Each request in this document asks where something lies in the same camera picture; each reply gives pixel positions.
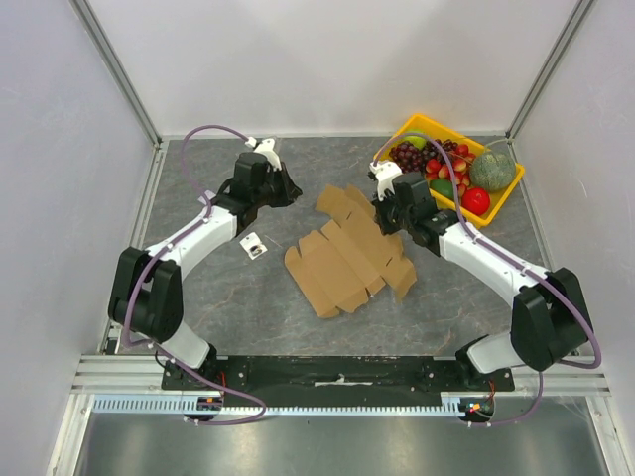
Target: flattened cardboard box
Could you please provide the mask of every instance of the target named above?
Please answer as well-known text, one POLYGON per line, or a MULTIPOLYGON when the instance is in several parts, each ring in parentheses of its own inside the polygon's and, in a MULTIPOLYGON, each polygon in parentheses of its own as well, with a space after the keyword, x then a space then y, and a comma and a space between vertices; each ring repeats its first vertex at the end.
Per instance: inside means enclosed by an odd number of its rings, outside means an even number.
POLYGON ((339 310, 355 312, 388 283, 401 300, 417 280, 404 256, 398 235, 382 235, 375 209, 352 185, 346 190, 327 185, 317 199, 317 211, 332 219, 300 239, 285 255, 285 266, 319 317, 339 310))

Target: metal floor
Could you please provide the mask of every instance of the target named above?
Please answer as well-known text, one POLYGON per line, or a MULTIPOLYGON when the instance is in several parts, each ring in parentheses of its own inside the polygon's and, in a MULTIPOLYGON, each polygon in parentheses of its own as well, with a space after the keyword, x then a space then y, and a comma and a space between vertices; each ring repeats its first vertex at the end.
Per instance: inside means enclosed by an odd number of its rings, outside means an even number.
MULTIPOLYGON (((517 415, 524 399, 497 399, 517 415)), ((608 476, 584 399, 545 399, 518 425, 417 416, 279 416, 195 427, 179 416, 92 415, 75 476, 608 476)))
MULTIPOLYGON (((496 138, 475 139, 486 144, 496 138)), ((233 240, 209 255, 185 281, 186 322, 220 354, 449 356, 476 337, 509 327, 510 309, 494 291, 417 247, 408 235, 404 235, 406 255, 415 263, 419 279, 401 304, 385 289, 355 314, 316 317, 284 266, 285 251, 328 221, 314 210, 328 183, 352 183, 370 197, 368 163, 385 141, 379 137, 283 140, 280 156, 304 195, 290 207, 262 209, 247 230, 257 232, 269 251, 251 261, 233 240)), ((181 173, 180 146, 181 141, 169 144, 146 245, 170 236, 201 210, 181 173)), ((187 161, 193 176, 216 190, 232 174, 237 154, 244 151, 238 140, 194 140, 187 161)), ((542 264, 519 188, 483 231, 518 256, 542 264)))

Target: white label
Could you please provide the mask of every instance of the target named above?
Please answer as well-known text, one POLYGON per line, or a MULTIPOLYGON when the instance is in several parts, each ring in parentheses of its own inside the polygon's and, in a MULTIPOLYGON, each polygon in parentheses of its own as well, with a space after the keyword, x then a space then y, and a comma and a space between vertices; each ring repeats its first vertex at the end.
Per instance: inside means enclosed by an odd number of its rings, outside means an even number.
POLYGON ((249 258, 255 260, 264 252, 267 251, 267 247, 262 244, 260 238, 255 233, 249 233, 242 240, 240 240, 240 246, 247 252, 249 258))

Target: green fruit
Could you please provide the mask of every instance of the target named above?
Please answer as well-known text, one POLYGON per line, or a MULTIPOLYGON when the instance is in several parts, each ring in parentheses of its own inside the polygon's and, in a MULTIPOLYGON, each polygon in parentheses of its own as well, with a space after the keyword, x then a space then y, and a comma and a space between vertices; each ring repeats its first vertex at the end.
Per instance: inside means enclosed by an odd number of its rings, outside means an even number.
POLYGON ((440 193, 450 200, 454 200, 454 189, 452 183, 445 178, 435 178, 430 182, 430 188, 436 193, 440 193))
POLYGON ((469 169, 472 185, 492 193, 508 186, 516 176, 514 160, 505 154, 485 154, 474 159, 469 169))
MULTIPOLYGON (((418 133, 422 133, 421 131, 417 131, 415 129, 412 129, 410 131, 406 131, 406 134, 408 134, 409 132, 418 132, 418 133)), ((424 139, 423 137, 419 137, 419 136, 408 136, 406 138, 404 138, 404 141, 409 141, 413 146, 415 146, 417 149, 419 149, 420 151, 424 148, 424 146, 426 145, 426 139, 424 139)))

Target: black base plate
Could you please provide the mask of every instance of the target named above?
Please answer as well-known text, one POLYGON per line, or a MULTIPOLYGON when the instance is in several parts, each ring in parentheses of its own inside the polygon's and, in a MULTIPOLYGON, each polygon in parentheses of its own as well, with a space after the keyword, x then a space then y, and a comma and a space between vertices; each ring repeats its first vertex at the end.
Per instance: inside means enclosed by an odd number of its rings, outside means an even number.
MULTIPOLYGON (((220 383, 220 372, 224 372, 227 387, 258 397, 270 407, 435 406, 440 404, 441 392, 488 393, 490 380, 496 392, 514 390, 509 369, 467 386, 455 360, 434 357, 229 356, 218 357, 217 363, 215 382, 220 383), (344 382, 360 385, 323 384, 342 377, 344 382)), ((169 362, 161 388, 209 390, 169 362)), ((251 406, 230 394, 224 405, 251 406)))

